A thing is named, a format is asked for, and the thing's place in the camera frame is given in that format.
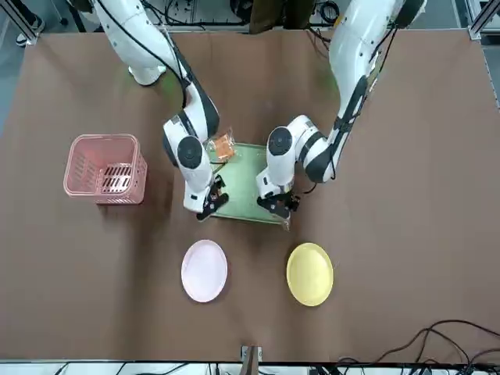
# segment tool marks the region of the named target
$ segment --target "table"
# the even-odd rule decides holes
[[[325,133],[334,121],[338,93],[308,38],[175,35],[220,111],[220,131],[261,145],[298,114]],[[182,207],[161,138],[180,100],[172,77],[136,85],[102,34],[42,35],[27,48],[0,143],[1,357],[238,361],[241,345],[260,345],[271,362],[369,362],[439,319],[500,330],[500,117],[480,46],[465,30],[398,33],[337,180],[302,199],[289,233],[197,223]],[[144,203],[66,197],[71,141],[124,132],[148,163]],[[227,286],[206,305],[180,284],[182,257],[202,238],[229,262]],[[299,305],[284,278],[289,252],[304,241],[336,265],[318,308]],[[498,346],[468,327],[443,332],[472,353]],[[386,361],[412,362],[417,349]],[[439,337],[426,353],[460,361]]]

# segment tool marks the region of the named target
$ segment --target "green tray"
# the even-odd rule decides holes
[[[236,155],[217,172],[226,184],[222,190],[228,193],[229,202],[212,216],[282,224],[283,220],[257,205],[255,178],[266,168],[266,147],[236,143],[234,149]],[[216,159],[213,151],[209,155],[211,160]]]

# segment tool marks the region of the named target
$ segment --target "cable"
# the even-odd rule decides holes
[[[479,352],[477,353],[474,357],[472,357],[470,359],[470,361],[467,363],[467,366],[466,368],[464,369],[464,371],[458,371],[456,373],[456,375],[462,375],[462,374],[465,374],[465,375],[469,375],[471,372],[470,372],[470,369],[471,367],[473,366],[474,364],[474,361],[476,359],[478,359],[479,357],[481,357],[482,355],[485,355],[485,354],[488,354],[488,353],[496,353],[496,352],[500,352],[500,348],[491,348],[491,349],[487,349],[487,350],[483,350],[482,352]]]
[[[303,194],[311,194],[314,191],[314,189],[316,189],[316,186],[317,183],[315,182],[314,185],[308,191],[304,191]]]
[[[434,365],[441,365],[437,360],[435,360],[433,358],[427,358],[422,363],[433,363]],[[444,369],[444,370],[448,373],[448,375],[450,375],[450,370],[448,370],[448,369]]]
[[[185,22],[182,22],[182,21],[179,21],[179,20],[176,20],[175,18],[169,16],[169,10],[170,10],[170,6],[172,5],[173,3],[173,0],[169,0],[169,4],[165,7],[165,22],[167,25],[170,25],[170,26],[174,26],[174,24],[170,23],[170,20],[172,20],[173,22],[177,23],[177,26],[187,26],[187,25],[190,25],[190,26],[197,26],[197,25],[192,25],[192,24],[189,24],[189,23],[185,23]]]
[[[321,37],[321,39],[320,39],[320,40],[321,40],[321,43],[323,43],[324,48],[325,48],[327,51],[328,51],[328,50],[330,50],[330,47],[329,47],[329,46],[327,45],[327,43],[325,42],[325,39],[328,39],[328,38],[324,37],[324,36],[321,34],[321,31],[320,31],[320,29],[319,29],[319,28],[318,28],[318,29],[316,29],[316,32],[320,35],[320,37]]]
[[[141,46],[146,52],[148,52],[151,56],[153,56],[155,59],[157,59],[158,61],[160,61],[168,70],[170,70],[173,75],[177,78],[177,80],[179,81],[179,85],[180,85],[180,88],[182,89],[182,107],[184,108],[186,106],[186,102],[188,100],[187,98],[187,95],[186,95],[186,90],[184,89],[183,87],[183,84],[182,84],[182,79],[181,77],[177,76],[177,74],[173,71],[173,69],[165,62],[163,61],[163,59],[161,57],[159,57],[158,55],[156,55],[151,49],[149,49],[148,47],[146,47],[145,45],[143,45],[134,35],[132,35],[131,33],[128,32],[127,29],[125,29],[125,27],[123,27],[117,20],[116,18],[113,16],[113,14],[111,14],[109,12],[109,10],[102,4],[102,1],[101,0],[96,0],[97,3],[101,6],[102,10],[104,10],[104,13],[106,13],[108,15],[108,17],[115,23],[115,25],[118,26],[118,28],[120,28],[124,33],[125,35],[127,35],[130,39],[132,39],[135,43],[137,43],[139,46]]]
[[[389,41],[389,46],[387,47],[387,51],[385,52],[384,61],[382,62],[382,65],[380,65],[380,70],[378,71],[379,74],[382,73],[382,70],[384,69],[385,60],[388,59],[389,50],[391,49],[392,42],[393,42],[397,32],[398,32],[398,29],[394,29],[394,33],[392,33],[391,40]]]
[[[173,41],[172,41],[172,39],[170,38],[170,35],[168,34],[168,32],[166,33],[165,38],[166,38],[166,41],[167,41],[167,43],[169,44],[170,48],[172,49],[172,53],[173,53],[173,55],[175,56],[175,58],[176,58],[176,60],[177,60],[177,68],[178,68],[178,70],[179,70],[179,74],[180,74],[180,75],[182,75],[182,70],[180,69],[180,61],[179,61],[179,56],[177,55],[177,53],[176,53],[176,51],[175,51],[175,48],[174,48],[174,46],[173,46]],[[184,108],[184,107],[186,106],[186,104],[187,104],[187,103],[186,103],[186,101],[187,101],[187,96],[186,96],[186,95],[184,95],[184,96],[182,97],[182,108]]]
[[[462,349],[462,347],[460,347],[460,345],[458,345],[458,344],[457,344],[455,341],[453,341],[450,337],[446,336],[445,334],[443,334],[442,332],[440,332],[440,331],[438,331],[438,330],[435,330],[434,328],[432,328],[432,326],[431,326],[431,327],[429,327],[429,328],[426,328],[426,331],[427,331],[427,332],[426,332],[427,336],[428,336],[428,334],[429,334],[430,332],[432,332],[432,333],[434,333],[434,334],[437,334],[438,336],[441,336],[441,337],[442,337],[442,338],[444,338],[446,341],[451,342],[451,343],[452,343],[452,344],[453,344],[453,345],[454,345],[454,346],[455,346],[458,350],[460,350],[460,352],[461,352],[462,354],[464,354],[464,356],[466,357],[467,363],[470,363],[470,358],[469,358],[469,356],[467,355],[466,351],[465,351],[465,350],[463,350],[463,349]],[[427,339],[427,336],[425,336],[425,337],[424,337],[424,339],[423,339],[423,343],[424,343],[424,344],[423,344],[423,347],[420,349],[421,351],[423,351],[423,348],[425,348],[425,341],[426,341],[426,339]],[[418,370],[418,368],[414,368],[414,369],[412,369],[412,370],[408,373],[408,375],[413,375],[413,374],[414,374],[417,370]]]
[[[307,32],[307,30],[305,31],[305,34],[307,35],[307,38],[309,39],[309,41],[311,42],[312,46],[314,47],[314,51],[316,51],[316,53],[318,55],[320,55],[321,57],[325,58],[325,59],[328,59],[328,56],[326,56],[324,53],[322,53],[318,47],[316,46],[316,36],[312,36],[309,35],[309,33]]]
[[[436,323],[432,324],[429,328],[434,328],[436,326],[440,326],[442,324],[448,324],[448,323],[460,323],[460,324],[465,324],[465,325],[468,325],[468,326],[471,326],[471,327],[475,327],[479,330],[482,330],[488,334],[492,334],[498,338],[500,338],[500,334],[498,332],[495,332],[494,330],[490,330],[486,327],[483,327],[483,326],[480,326],[479,324],[477,323],[473,323],[473,322],[470,322],[469,320],[461,320],[461,319],[448,319],[448,320],[439,320],[437,321]],[[426,341],[427,341],[427,337],[429,336],[429,332],[426,332],[425,336],[423,337],[423,341],[422,341],[422,347],[420,348],[420,351],[419,351],[419,354],[418,356],[416,357],[416,360],[415,362],[419,362],[420,359],[422,358],[422,354],[423,354],[423,350],[425,349],[425,344],[426,344]]]
[[[388,36],[391,34],[391,32],[396,28],[396,26],[392,23],[391,24],[391,28],[389,29],[389,31],[387,33],[385,33],[384,37],[382,38],[381,41],[378,42],[377,46],[375,47],[375,49],[373,50],[372,52],[372,55],[370,56],[370,62],[373,60],[373,57],[375,57],[375,55],[377,54],[377,51],[378,49],[380,48],[380,46],[385,42],[385,40],[388,38]]]
[[[326,8],[333,9],[335,16],[334,17],[327,16]],[[335,2],[331,1],[323,2],[320,6],[320,16],[326,23],[329,23],[331,25],[335,24],[335,21],[337,21],[337,18],[340,16],[340,14],[341,11]]]
[[[351,361],[351,362],[354,362],[354,363],[359,363],[359,360],[357,360],[356,358],[344,356],[344,357],[341,357],[341,358],[338,359],[337,364],[345,362],[345,361]]]
[[[187,366],[189,363],[183,363],[182,365],[179,365],[177,367],[174,367],[173,369],[171,370],[168,370],[167,372],[165,373],[136,373],[136,375],[169,375],[171,373],[174,373],[176,372],[178,369],[182,368],[182,367],[185,367]]]
[[[368,363],[367,366],[372,366],[372,365],[379,363],[382,359],[384,359],[385,357],[387,357],[388,355],[390,355],[392,353],[396,353],[396,352],[400,352],[402,350],[405,350],[406,348],[411,346],[411,344],[413,344],[422,333],[428,332],[428,331],[442,336],[445,340],[450,341],[451,343],[456,345],[461,350],[461,352],[465,353],[465,351],[462,348],[460,348],[451,338],[445,336],[441,332],[434,330],[433,328],[423,328],[423,329],[419,330],[417,332],[417,334],[415,336],[413,336],[413,338],[407,344],[404,344],[403,346],[400,346],[400,347],[397,347],[397,348],[394,348],[391,350],[387,350],[384,354],[382,354],[380,357],[378,357],[375,361]]]
[[[311,27],[311,25],[308,25],[308,26],[306,27],[306,29],[307,29],[307,30],[309,30],[311,33],[313,33],[313,34],[314,34],[314,36],[315,36],[315,37],[317,37],[317,38],[319,38],[321,41],[324,41],[324,42],[326,42],[326,43],[330,43],[330,40],[331,40],[331,39],[329,39],[329,38],[327,38],[327,37],[324,37],[323,35],[321,35],[321,33],[319,33],[319,32],[317,32],[317,31],[315,31],[315,30]]]
[[[69,362],[66,362],[64,365],[62,365],[61,367],[59,367],[57,369],[57,371],[54,373],[54,375],[60,375],[60,373],[65,369],[67,368],[68,366],[70,365]]]
[[[162,17],[158,15],[158,13],[162,14],[158,8],[150,4],[149,2],[146,2],[145,0],[141,0],[142,6],[144,6],[145,9],[151,10],[151,12],[155,15],[156,19],[158,20],[158,23],[154,23],[153,25],[155,26],[160,26],[163,25]]]
[[[125,365],[126,365],[127,363],[128,363],[128,362],[124,362],[124,363],[122,364],[122,366],[120,366],[120,368],[118,369],[118,371],[116,371],[116,374],[115,374],[115,375],[118,375],[119,373],[121,373],[121,372],[122,372],[122,370],[123,370],[123,368],[125,367]]]

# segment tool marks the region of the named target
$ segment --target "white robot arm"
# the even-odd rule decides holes
[[[278,127],[267,141],[267,168],[256,178],[257,203],[287,220],[298,208],[291,191],[295,163],[300,162],[315,184],[335,178],[338,160],[352,125],[368,93],[368,76],[374,56],[387,32],[399,0],[352,0],[330,42],[330,66],[340,91],[340,108],[333,128],[325,137],[307,116],[298,116]],[[408,0],[395,25],[407,27],[425,7],[426,0]]]
[[[219,113],[168,34],[149,20],[139,0],[95,0],[94,7],[115,52],[144,86],[155,83],[166,69],[180,82],[182,110],[163,125],[163,145],[185,179],[184,207],[199,220],[229,200],[221,194],[222,179],[213,176],[202,142],[219,126]]]

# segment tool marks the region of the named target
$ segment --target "pink basket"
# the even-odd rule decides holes
[[[71,145],[64,190],[98,204],[138,204],[147,171],[133,135],[81,135]]]

